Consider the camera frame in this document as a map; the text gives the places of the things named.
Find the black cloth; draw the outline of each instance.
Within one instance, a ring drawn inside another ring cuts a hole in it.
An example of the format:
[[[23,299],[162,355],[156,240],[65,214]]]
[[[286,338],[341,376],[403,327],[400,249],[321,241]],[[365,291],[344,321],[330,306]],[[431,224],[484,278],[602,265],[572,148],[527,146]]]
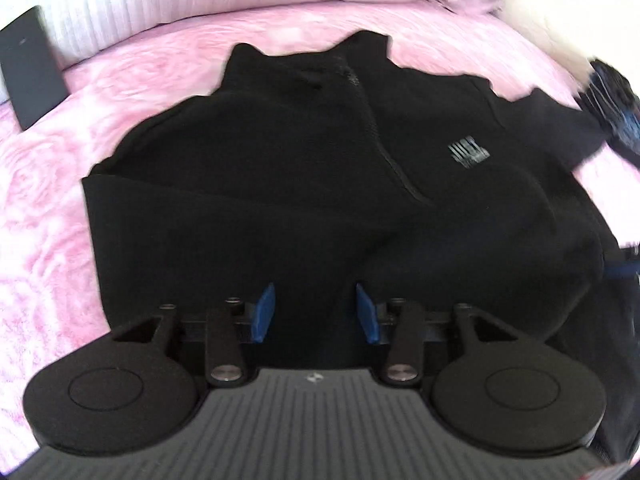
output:
[[[640,431],[640,324],[638,277],[596,284],[548,341],[595,372],[607,391],[599,444],[614,462],[629,459]]]
[[[629,472],[627,472],[621,480],[640,480],[640,463]]]
[[[618,251],[570,173],[606,134],[540,90],[512,103],[476,76],[398,68],[387,43],[359,32],[286,57],[239,44],[218,90],[143,121],[93,168],[111,325],[273,282],[259,364],[367,365],[361,282],[375,301],[471,303],[541,340],[563,327]]]

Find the pink blanket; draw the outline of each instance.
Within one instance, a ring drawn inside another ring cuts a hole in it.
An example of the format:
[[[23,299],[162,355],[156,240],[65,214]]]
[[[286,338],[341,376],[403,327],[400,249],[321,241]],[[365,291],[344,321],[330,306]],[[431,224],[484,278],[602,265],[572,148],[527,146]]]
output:
[[[324,49],[354,30],[393,37],[392,59],[475,73],[516,98],[540,87],[575,106],[575,82],[490,16],[434,4],[325,3],[192,18],[144,32],[66,72],[72,95],[25,133],[0,106],[0,470],[36,449],[22,391],[39,369],[104,334],[79,179],[136,123],[217,84],[231,46]],[[640,174],[603,148],[576,172],[621,244],[640,240]]]

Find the black round pad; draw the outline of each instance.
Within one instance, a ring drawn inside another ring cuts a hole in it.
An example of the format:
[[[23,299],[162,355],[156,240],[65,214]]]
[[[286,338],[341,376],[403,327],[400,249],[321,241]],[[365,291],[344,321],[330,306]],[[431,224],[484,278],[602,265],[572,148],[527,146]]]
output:
[[[162,440],[191,415],[193,378],[154,346],[119,342],[88,349],[29,382],[24,413],[40,444],[77,454],[123,453]]]
[[[588,444],[606,405],[590,370],[521,340],[479,344],[452,362],[436,377],[431,403],[455,433],[521,456]]]
[[[120,410],[142,394],[142,379],[129,370],[98,368],[76,377],[69,397],[81,408],[107,412]]]

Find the sweatshirt sleeve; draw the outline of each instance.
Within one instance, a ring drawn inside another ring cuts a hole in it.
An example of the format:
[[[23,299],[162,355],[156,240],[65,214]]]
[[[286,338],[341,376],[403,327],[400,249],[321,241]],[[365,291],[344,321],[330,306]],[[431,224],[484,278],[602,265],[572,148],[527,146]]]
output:
[[[590,114],[561,105],[539,88],[509,101],[498,97],[486,79],[474,78],[474,83],[508,134],[550,153],[569,171],[596,153],[610,137]]]

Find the gray ridged platform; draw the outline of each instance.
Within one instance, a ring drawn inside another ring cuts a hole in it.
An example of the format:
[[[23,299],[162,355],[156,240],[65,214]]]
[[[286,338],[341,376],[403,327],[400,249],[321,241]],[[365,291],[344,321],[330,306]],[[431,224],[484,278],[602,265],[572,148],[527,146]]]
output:
[[[587,450],[516,460],[445,432],[418,394],[367,370],[263,370],[215,390],[165,442],[113,458],[43,448],[10,480],[575,480],[602,463]]]

